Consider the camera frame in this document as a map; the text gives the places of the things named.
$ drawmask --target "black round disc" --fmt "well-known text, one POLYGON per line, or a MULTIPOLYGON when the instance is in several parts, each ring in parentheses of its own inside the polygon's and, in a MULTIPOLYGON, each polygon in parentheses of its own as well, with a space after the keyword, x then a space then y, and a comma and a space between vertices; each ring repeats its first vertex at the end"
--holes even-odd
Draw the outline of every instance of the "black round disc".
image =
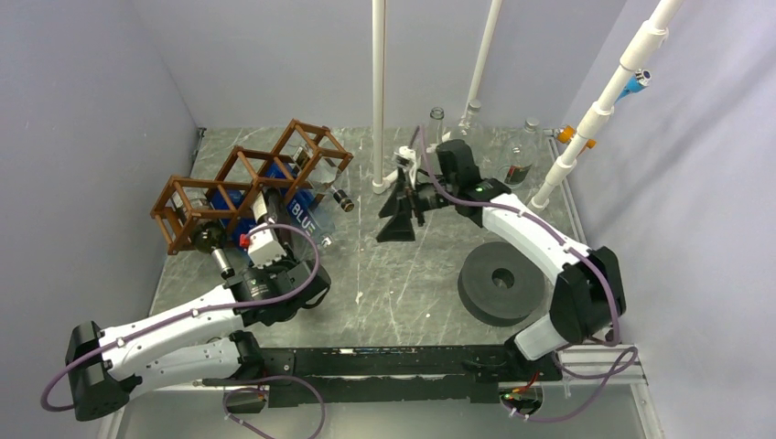
POLYGON ((474 249, 458 275, 458 295, 466 309, 492 327, 522 322, 544 299, 544 275, 506 242, 474 249))

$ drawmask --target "gray marble surface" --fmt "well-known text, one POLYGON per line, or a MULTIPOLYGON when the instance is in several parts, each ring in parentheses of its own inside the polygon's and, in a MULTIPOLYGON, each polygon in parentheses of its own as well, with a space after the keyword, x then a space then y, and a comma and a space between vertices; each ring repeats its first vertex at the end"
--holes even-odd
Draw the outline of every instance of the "gray marble surface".
MULTIPOLYGON (((284 127, 207 130, 191 176, 213 178, 233 145, 269 150, 284 127)), ((385 174, 392 170, 393 149, 406 145, 412 127, 384 132, 385 174)), ((483 176, 489 171, 488 157, 494 157, 516 129, 494 128, 482 153, 483 176)), ((354 154, 348 174, 340 184, 356 202, 350 213, 335 212, 334 243, 321 253, 332 286, 321 306, 300 310, 290 321, 271 327, 254 325, 263 347, 374 347, 413 345, 497 344, 518 329, 532 323, 546 307, 534 312, 515 327, 490 327, 472 317, 458 298, 458 271, 466 256, 478 245, 499 238, 477 228, 452 208, 426 216, 427 224, 415 228, 415 242, 378 244, 377 232, 384 224, 377 212, 386 194, 372 193, 372 128, 335 128, 332 133, 354 154)), ((550 144, 542 150, 532 184, 546 174, 554 160, 550 144)), ((236 166, 230 180, 247 181, 242 166, 236 166)), ((516 192, 526 201, 526 190, 516 192)), ((556 190, 542 218, 570 237, 578 239, 563 193, 556 190)), ((236 269, 244 259, 229 253, 236 269)), ((151 314, 181 305, 207 293, 221 282, 209 255, 185 252, 169 256, 160 279, 151 314)))

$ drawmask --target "table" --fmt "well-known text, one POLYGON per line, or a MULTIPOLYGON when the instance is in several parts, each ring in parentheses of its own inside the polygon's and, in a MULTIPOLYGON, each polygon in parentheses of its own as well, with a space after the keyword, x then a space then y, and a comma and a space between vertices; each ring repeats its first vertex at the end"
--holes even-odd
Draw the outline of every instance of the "table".
MULTIPOLYGON (((406 145, 414 127, 384 132, 385 173, 390 172, 395 147, 406 145)), ((491 128, 485 156, 495 156, 517 129, 491 128)), ((213 178, 234 145, 268 151, 283 132, 282 127, 207 130, 191 172, 195 178, 213 178)), ((535 310, 515 327, 490 327, 469 314, 458 298, 456 281, 466 256, 496 235, 479 229, 452 208, 427 214, 427 224, 416 228, 415 242, 378 244, 377 232, 384 220, 377 212, 388 194, 372 192, 372 128, 333 128, 332 133, 354 155, 340 187, 356 203, 349 213, 334 217, 334 243, 321 253, 332 286, 323 304, 300 310, 288 322, 271 327, 254 325, 250 330, 264 348, 323 348, 379 346, 439 346, 500 344, 522 327, 530 325, 546 307, 535 310)), ((554 160, 554 143, 548 141, 532 177, 538 186, 554 160)), ((236 166, 229 179, 247 181, 236 166)), ((530 195, 517 192, 526 200, 530 195)), ((542 218, 567 236, 580 239, 570 193, 556 190, 542 218)), ((228 253, 236 270, 244 258, 228 253)), ((183 304, 221 283, 209 255, 184 252, 167 257, 151 314, 183 304)))

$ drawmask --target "white pole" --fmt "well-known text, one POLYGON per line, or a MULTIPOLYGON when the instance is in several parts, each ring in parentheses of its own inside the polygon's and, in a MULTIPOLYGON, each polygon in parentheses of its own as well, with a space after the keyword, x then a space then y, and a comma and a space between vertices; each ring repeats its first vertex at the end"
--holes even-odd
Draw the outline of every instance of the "white pole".
POLYGON ((682 2, 683 0, 661 0, 657 7, 655 7, 650 19, 641 24, 639 31, 636 32, 625 52, 622 53, 620 65, 615 70, 604 91, 598 100, 590 105, 590 109, 587 110, 587 113, 577 126, 577 133, 571 139, 563 154, 555 160, 539 192, 531 198, 531 203, 529 204, 531 210, 541 211, 547 207, 553 189, 577 165, 577 155, 585 147, 587 140, 592 139, 611 116, 614 111, 614 102, 620 96, 622 89, 631 79, 633 73, 644 67, 650 55, 668 37, 668 22, 674 17, 682 2))
POLYGON ((493 32, 496 30, 496 22, 499 20, 500 10, 501 0, 490 0, 488 21, 485 23, 485 32, 482 34, 480 53, 477 54, 477 64, 474 65, 474 76, 471 77, 469 96, 466 99, 467 103, 473 99, 477 99, 477 92, 480 90, 480 81, 482 80, 482 71, 485 69, 485 61, 488 59, 490 42, 493 40, 493 32))
POLYGON ((383 181, 383 76, 385 73, 385 0, 372 0, 372 191, 391 185, 383 181))

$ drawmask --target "wall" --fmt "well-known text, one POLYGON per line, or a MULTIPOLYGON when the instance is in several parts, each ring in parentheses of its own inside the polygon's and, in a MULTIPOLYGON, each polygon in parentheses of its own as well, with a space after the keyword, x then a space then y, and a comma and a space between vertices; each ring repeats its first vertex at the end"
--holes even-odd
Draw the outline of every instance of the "wall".
MULTIPOLYGON (((200 126, 372 124, 372 2, 134 0, 200 126)), ((387 0, 385 126, 458 118, 490 2, 387 0)), ((624 0, 508 0, 480 97, 487 123, 560 123, 624 0)))
POLYGON ((39 393, 73 327, 147 313, 164 258, 147 212, 188 173, 195 125, 126 1, 4 2, 0 59, 2 436, 94 437, 39 393))
MULTIPOLYGON (((629 1, 567 116, 579 121, 656 2, 629 1)), ((774 437, 776 6, 684 2, 571 183, 620 257, 626 337, 667 437, 774 437)))

